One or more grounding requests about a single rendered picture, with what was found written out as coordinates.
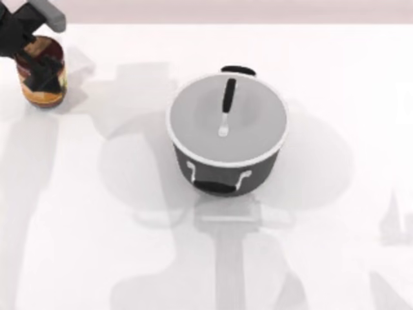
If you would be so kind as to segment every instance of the brown jar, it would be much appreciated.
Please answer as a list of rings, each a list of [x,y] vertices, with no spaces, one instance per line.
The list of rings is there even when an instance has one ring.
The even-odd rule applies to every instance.
[[[30,76],[28,63],[21,56],[15,57],[21,88],[26,99],[31,104],[39,108],[53,108],[58,106],[64,100],[67,92],[67,76],[62,46],[50,37],[36,36],[36,41],[27,45],[25,47],[25,51],[35,60],[38,60],[43,56],[51,56],[61,62],[63,67],[58,72],[57,76],[62,92],[58,94],[52,94],[49,92],[32,92],[24,84],[24,80]]]

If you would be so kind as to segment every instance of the jar lid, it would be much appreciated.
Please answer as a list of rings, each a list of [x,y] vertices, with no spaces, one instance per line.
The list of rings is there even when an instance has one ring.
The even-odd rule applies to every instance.
[[[222,136],[225,115],[228,130]],[[233,72],[186,86],[167,117],[179,149],[220,167],[247,166],[270,157],[281,147],[287,131],[287,110],[278,95],[256,77]]]

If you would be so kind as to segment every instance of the white table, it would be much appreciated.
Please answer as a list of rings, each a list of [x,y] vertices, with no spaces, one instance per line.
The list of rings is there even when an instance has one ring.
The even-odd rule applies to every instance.
[[[2,59],[0,309],[412,309],[412,35],[70,25],[49,112]],[[229,63],[278,89],[292,127],[268,181],[222,201],[181,176],[163,113]]]

